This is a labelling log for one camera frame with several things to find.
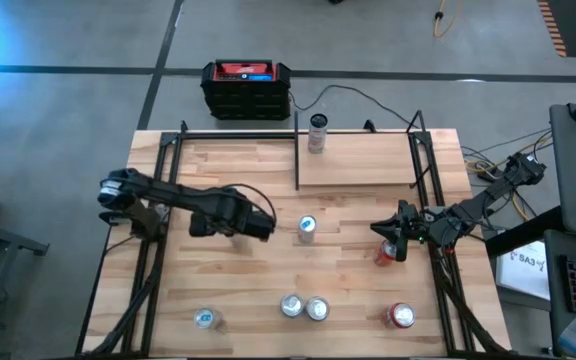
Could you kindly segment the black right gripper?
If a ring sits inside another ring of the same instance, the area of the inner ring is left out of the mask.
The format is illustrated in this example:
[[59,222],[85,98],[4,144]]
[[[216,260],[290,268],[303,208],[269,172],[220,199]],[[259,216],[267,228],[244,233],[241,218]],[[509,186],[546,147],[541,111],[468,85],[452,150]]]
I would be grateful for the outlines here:
[[441,244],[441,234],[432,230],[433,224],[440,219],[436,208],[418,211],[414,204],[405,200],[398,203],[398,214],[370,224],[370,229],[384,238],[397,238],[395,241],[395,260],[404,262],[407,259],[408,241],[433,242]]

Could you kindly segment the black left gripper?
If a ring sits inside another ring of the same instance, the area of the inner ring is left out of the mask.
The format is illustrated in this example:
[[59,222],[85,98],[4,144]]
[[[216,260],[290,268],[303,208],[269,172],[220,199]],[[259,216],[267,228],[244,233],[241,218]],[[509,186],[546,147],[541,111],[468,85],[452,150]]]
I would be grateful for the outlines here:
[[242,234],[268,241],[274,232],[274,220],[261,212],[253,212],[253,203],[242,193],[226,189],[217,196],[214,212],[207,218],[193,212],[190,217],[191,237]]

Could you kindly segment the red Fanta soda can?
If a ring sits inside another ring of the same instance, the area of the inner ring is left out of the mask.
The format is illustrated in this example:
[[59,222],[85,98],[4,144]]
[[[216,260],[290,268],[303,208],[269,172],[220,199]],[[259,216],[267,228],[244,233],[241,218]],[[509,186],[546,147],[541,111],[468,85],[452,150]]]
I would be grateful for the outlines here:
[[388,240],[384,240],[373,255],[373,262],[379,267],[390,265],[396,258],[397,247]]
[[415,311],[407,303],[395,303],[385,310],[384,323],[389,328],[410,328],[415,320]]

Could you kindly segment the blue Celsius can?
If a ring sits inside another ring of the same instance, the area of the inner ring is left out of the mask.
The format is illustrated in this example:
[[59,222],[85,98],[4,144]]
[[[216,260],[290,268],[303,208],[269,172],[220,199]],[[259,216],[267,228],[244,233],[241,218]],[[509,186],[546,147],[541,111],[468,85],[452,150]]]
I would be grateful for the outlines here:
[[224,324],[222,313],[214,308],[199,308],[194,315],[194,324],[199,329],[220,331]]
[[304,215],[298,223],[298,240],[303,244],[314,242],[317,229],[316,219],[312,215]]

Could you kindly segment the silver Diet Coke can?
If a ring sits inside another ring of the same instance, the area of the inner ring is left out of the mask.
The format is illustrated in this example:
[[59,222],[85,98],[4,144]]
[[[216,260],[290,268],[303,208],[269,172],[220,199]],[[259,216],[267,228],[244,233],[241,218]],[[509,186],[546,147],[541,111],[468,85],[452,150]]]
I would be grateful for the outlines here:
[[288,294],[280,300],[281,312],[290,318],[299,316],[304,310],[304,300],[298,294]]
[[330,312],[328,301],[321,296],[313,296],[306,303],[306,313],[313,321],[324,321]]

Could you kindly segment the white Celsius Peach Vibe can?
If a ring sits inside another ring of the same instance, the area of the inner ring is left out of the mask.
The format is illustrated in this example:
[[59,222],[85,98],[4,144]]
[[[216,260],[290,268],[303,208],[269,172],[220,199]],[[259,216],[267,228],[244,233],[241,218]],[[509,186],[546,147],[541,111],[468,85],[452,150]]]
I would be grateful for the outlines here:
[[311,153],[321,153],[324,150],[327,134],[328,118],[321,113],[311,116],[308,132],[308,150]]

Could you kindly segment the wooden shelf board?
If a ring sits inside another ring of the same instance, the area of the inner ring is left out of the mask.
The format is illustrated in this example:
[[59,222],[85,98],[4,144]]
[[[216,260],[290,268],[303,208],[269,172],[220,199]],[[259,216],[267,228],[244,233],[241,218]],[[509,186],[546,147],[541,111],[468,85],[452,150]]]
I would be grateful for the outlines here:
[[328,133],[321,153],[299,136],[299,184],[303,186],[401,185],[415,180],[404,133]]

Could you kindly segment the black desk beam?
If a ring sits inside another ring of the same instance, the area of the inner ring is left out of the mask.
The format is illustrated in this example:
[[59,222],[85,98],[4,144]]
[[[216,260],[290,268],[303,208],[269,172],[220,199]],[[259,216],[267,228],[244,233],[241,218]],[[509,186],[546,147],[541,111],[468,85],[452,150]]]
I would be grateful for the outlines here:
[[546,230],[563,231],[562,209],[556,206],[541,215],[505,230],[486,241],[489,258],[496,258],[512,250],[530,244],[543,237]]

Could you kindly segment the white paper sheet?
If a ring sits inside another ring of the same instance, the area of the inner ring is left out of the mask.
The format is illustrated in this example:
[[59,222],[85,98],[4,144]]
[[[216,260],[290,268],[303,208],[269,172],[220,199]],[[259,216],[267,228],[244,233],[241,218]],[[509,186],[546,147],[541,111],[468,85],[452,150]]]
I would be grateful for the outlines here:
[[498,256],[497,286],[550,300],[545,244],[535,241]]

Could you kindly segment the red black power station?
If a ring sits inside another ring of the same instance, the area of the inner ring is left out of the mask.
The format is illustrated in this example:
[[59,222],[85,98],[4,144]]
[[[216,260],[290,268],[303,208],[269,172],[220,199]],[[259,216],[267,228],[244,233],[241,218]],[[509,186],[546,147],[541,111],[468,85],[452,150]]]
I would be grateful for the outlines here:
[[215,60],[202,69],[200,86],[218,120],[282,121],[290,116],[291,75],[272,60]]

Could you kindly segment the dark grey desk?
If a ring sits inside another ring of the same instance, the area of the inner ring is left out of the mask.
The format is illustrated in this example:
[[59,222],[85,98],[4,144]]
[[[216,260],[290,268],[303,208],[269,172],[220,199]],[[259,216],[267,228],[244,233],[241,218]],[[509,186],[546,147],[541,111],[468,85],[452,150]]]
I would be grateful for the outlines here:
[[550,291],[550,322],[555,355],[563,355],[558,338],[576,317],[568,309],[564,293],[563,257],[576,257],[576,235],[547,230],[544,233]]

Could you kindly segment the black metal table frame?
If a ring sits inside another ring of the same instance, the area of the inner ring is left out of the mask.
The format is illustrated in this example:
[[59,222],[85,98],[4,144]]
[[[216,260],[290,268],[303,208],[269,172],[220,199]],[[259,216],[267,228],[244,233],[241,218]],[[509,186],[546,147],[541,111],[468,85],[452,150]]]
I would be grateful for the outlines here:
[[[410,185],[294,185],[293,132],[189,131],[173,141],[164,131],[138,131],[131,167],[160,170],[193,187],[240,185],[278,224],[267,242],[253,240],[250,257],[233,252],[229,238],[193,238],[190,216],[171,214],[162,276],[151,302],[139,311],[124,350],[143,357],[431,357],[464,349],[457,316],[443,320],[450,303],[438,297],[427,245],[411,242],[402,263],[373,262],[380,237],[372,222],[390,217],[399,200],[417,203]],[[298,240],[298,223],[312,215],[314,242]],[[285,316],[280,300],[298,294],[303,312]],[[325,298],[324,321],[313,321],[306,303]],[[389,328],[385,310],[409,304],[410,328]],[[219,310],[220,331],[199,329],[199,308]]]

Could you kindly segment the black shelf side rail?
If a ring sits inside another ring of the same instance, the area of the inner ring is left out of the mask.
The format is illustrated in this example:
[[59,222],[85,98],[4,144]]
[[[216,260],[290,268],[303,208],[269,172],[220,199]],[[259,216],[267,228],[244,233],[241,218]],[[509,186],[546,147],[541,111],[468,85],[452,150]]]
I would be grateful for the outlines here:
[[293,138],[294,138],[294,185],[295,190],[298,191],[300,189],[300,182],[299,182],[299,175],[300,175],[300,167],[299,167],[299,114],[298,111],[293,112]]
[[425,193],[425,172],[422,169],[422,162],[419,153],[420,140],[413,127],[420,129],[422,133],[426,131],[425,121],[421,110],[417,110],[406,129],[406,135],[409,142],[410,153],[412,158],[413,169],[415,173],[415,182],[410,185],[410,188],[416,188],[420,192],[420,196]]

